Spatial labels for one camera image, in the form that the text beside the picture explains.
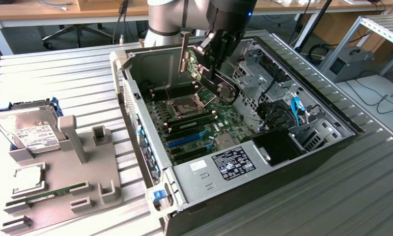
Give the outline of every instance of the hard drive label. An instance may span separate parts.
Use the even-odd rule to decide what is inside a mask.
[[[51,125],[40,125],[15,130],[15,133],[28,150],[46,148],[59,144]]]
[[[226,180],[256,170],[256,167],[242,147],[228,150],[212,157]]]

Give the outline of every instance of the blue pcie slot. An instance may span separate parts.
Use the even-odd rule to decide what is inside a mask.
[[[204,133],[206,132],[207,132],[207,130],[204,130],[199,134],[194,134],[194,135],[191,135],[191,136],[188,136],[188,137],[186,137],[186,138],[183,138],[180,140],[176,140],[176,141],[168,143],[168,148],[174,148],[174,147],[176,147],[179,145],[183,145],[183,144],[187,144],[187,143],[190,143],[192,141],[202,140],[204,138]]]

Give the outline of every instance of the motherboard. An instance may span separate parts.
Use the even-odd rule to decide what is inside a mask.
[[[234,106],[196,83],[151,91],[147,107],[175,165],[235,146],[255,133]]]

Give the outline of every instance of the green circuit board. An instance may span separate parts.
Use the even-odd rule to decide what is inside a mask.
[[[220,99],[215,98],[206,88],[200,89],[196,94],[198,96],[192,94],[158,102],[147,102],[159,136],[175,165],[239,144],[246,136],[254,134],[232,105],[223,105]],[[187,128],[182,132],[170,132],[167,123],[180,121],[182,118],[194,118],[214,111],[215,114],[204,118],[206,120],[199,120],[203,121],[202,125]],[[170,143],[180,142],[187,137],[199,134],[202,134],[202,138],[198,140],[175,147],[168,146]]]

